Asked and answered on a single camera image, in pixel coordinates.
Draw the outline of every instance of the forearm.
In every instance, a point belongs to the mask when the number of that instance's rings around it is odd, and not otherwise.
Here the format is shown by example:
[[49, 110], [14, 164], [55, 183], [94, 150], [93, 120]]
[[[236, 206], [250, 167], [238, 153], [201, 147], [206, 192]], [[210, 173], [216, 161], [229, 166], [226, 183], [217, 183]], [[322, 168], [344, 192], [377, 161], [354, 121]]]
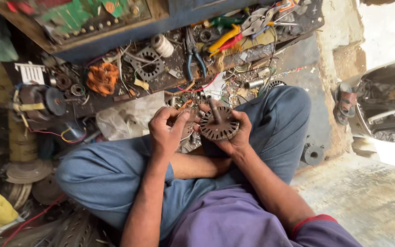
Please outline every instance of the forearm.
[[167, 165], [168, 159], [152, 155], [125, 223], [122, 247], [158, 246]]
[[233, 155], [233, 160], [255, 189], [266, 210], [276, 215], [285, 229], [315, 216], [309, 205], [289, 185], [275, 175], [248, 147]]

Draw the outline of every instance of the yellow handle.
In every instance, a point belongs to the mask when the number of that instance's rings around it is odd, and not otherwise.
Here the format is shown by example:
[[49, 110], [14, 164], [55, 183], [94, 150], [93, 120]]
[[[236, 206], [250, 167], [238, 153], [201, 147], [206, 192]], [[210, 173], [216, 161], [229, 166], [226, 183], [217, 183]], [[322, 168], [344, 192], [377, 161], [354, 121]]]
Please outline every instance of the yellow handle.
[[233, 38], [234, 36], [238, 35], [240, 33], [240, 26], [231, 24], [233, 26], [233, 30], [225, 33], [220, 37], [214, 44], [212, 44], [209, 48], [209, 52], [215, 52], [219, 47], [221, 47], [225, 42], [227, 42], [230, 38]]

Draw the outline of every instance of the white thread spool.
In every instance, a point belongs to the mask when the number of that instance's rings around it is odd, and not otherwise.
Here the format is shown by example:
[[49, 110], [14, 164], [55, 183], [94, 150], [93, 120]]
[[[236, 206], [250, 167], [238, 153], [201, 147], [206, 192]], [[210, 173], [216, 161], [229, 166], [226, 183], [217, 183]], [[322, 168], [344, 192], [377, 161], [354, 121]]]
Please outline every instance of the white thread spool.
[[171, 57], [175, 49], [172, 43], [162, 34], [153, 36], [151, 43], [155, 51], [164, 58]]

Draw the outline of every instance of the leg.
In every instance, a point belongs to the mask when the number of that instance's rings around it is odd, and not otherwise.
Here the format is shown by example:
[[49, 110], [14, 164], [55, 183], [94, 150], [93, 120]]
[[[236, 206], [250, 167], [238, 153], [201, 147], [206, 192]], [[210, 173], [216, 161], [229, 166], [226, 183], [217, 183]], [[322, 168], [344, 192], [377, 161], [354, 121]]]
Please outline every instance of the leg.
[[[123, 229], [151, 155], [149, 136], [85, 145], [68, 154], [56, 180], [67, 195], [117, 229]], [[161, 239], [195, 199], [216, 188], [214, 179], [165, 175]]]
[[[235, 110], [246, 112], [252, 123], [249, 143], [269, 168], [285, 183], [290, 183], [297, 169], [306, 138], [310, 98], [299, 87], [280, 86], [268, 95], [255, 98]], [[215, 144], [202, 138], [205, 154], [226, 157]], [[216, 179], [218, 188], [247, 183], [243, 174], [232, 166]]]

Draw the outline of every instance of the metal pipe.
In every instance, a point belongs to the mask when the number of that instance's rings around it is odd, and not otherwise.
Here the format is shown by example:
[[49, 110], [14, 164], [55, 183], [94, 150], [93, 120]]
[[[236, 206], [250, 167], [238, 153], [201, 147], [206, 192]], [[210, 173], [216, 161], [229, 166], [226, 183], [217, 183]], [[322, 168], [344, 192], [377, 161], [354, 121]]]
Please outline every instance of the metal pipe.
[[263, 79], [260, 79], [257, 81], [246, 82], [246, 88], [252, 89], [255, 87], [263, 86], [264, 84], [265, 84], [265, 80], [263, 80]]
[[216, 104], [213, 102], [211, 96], [207, 97], [208, 104], [210, 104], [211, 112], [213, 113], [213, 118], [216, 124], [222, 123], [222, 117], [220, 117], [219, 110], [217, 110]]

